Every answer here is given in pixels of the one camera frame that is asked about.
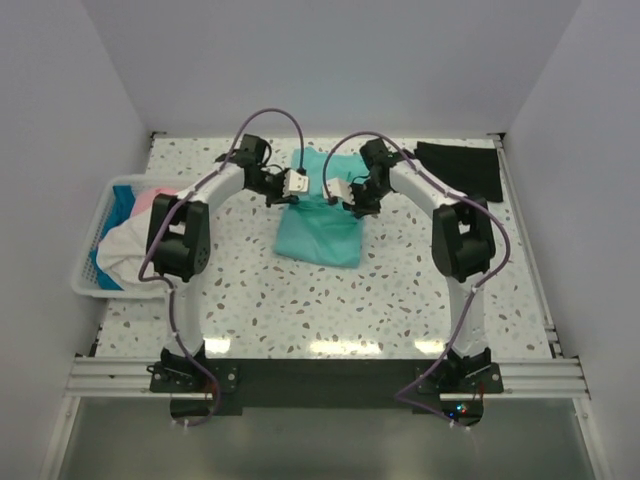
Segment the teal green t-shirt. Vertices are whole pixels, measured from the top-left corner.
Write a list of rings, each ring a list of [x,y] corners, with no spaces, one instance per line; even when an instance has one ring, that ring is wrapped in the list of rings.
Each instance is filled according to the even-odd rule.
[[[280,256],[321,266],[356,268],[360,264],[365,221],[342,206],[329,205],[322,193],[325,152],[311,146],[293,153],[292,166],[304,168],[310,179],[307,194],[283,211],[274,244]]]

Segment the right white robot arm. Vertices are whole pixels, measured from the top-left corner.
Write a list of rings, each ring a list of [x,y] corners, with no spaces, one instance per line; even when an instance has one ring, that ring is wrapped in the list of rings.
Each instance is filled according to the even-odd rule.
[[[491,364],[482,288],[496,245],[487,203],[431,177],[406,153],[391,152],[381,139],[366,142],[360,154],[369,175],[363,183],[349,186],[343,207],[357,218],[374,215],[386,195],[397,193],[431,219],[431,255],[447,281],[452,317],[445,379],[452,390],[469,392]]]

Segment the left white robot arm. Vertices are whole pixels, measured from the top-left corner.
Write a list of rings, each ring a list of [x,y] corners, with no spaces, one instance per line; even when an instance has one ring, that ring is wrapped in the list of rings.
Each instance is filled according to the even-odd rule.
[[[181,359],[171,378],[185,392],[200,390],[207,380],[207,368],[196,358],[204,348],[197,294],[198,277],[211,256],[211,214],[243,190],[263,196],[268,207],[296,204],[308,191],[305,175],[291,168],[268,170],[271,153],[267,140],[245,134],[237,148],[216,160],[213,171],[176,194],[158,195],[152,203],[138,278],[166,285],[168,337],[161,360]]]

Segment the folded black t-shirt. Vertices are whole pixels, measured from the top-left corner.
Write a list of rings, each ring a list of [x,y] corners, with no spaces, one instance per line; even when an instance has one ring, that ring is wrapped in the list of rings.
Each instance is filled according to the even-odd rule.
[[[504,193],[495,149],[418,142],[414,156],[439,180],[488,202],[502,203]]]

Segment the pink t-shirt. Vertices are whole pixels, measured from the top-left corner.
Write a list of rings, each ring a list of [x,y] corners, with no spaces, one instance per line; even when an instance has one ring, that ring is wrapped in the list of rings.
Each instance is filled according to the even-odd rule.
[[[144,213],[148,209],[150,209],[153,205],[155,198],[158,195],[166,194],[166,195],[175,195],[177,193],[176,189],[169,187],[156,187],[152,189],[147,189],[139,193],[131,210],[130,216],[134,217],[141,213]]]

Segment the blue t-shirt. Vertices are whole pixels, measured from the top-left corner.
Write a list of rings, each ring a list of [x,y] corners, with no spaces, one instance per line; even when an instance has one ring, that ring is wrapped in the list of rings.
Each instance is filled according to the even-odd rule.
[[[136,197],[130,185],[115,185],[112,187],[112,193],[114,196],[114,203],[111,213],[107,216],[107,219],[104,222],[103,228],[98,237],[98,242],[101,242],[111,229],[120,226],[130,217],[130,213],[135,202]],[[98,265],[98,247],[99,245],[96,245],[96,247],[90,251],[89,258],[96,270],[96,279],[99,287],[103,290],[121,291],[122,288],[119,287],[116,282]]]

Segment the white t-shirt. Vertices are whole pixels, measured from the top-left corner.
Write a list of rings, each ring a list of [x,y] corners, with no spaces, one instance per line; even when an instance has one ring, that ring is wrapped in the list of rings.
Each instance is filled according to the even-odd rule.
[[[97,282],[101,289],[122,293],[126,298],[154,298],[163,293],[159,281],[138,278],[146,256],[151,210],[131,216],[107,231],[93,253]]]

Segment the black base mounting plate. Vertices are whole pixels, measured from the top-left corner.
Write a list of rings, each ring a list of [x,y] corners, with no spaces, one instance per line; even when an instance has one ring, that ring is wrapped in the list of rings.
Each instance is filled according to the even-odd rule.
[[[248,408],[392,409],[441,413],[471,426],[484,413],[484,398],[504,391],[493,363],[472,375],[447,363],[431,371],[428,360],[188,360],[163,355],[149,366],[149,389],[170,396],[175,420],[211,414],[239,416]]]

